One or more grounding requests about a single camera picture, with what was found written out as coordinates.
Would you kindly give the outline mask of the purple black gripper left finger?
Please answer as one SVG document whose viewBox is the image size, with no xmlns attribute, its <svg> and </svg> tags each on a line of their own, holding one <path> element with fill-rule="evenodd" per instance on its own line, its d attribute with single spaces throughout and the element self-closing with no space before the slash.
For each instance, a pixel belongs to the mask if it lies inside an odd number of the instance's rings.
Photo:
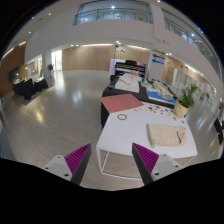
<svg viewBox="0 0 224 224">
<path fill-rule="evenodd" d="M 87 168 L 91 153 L 91 144 L 86 144 L 66 156 L 56 155 L 43 169 L 79 185 Z"/>
</svg>

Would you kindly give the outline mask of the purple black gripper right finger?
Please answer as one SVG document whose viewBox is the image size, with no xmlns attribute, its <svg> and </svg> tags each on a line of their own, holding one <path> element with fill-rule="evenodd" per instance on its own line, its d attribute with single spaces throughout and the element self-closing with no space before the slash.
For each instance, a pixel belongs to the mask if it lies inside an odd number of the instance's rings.
<svg viewBox="0 0 224 224">
<path fill-rule="evenodd" d="M 182 169 L 169 155 L 157 154 L 137 143 L 132 144 L 132 154 L 145 185 Z"/>
</svg>

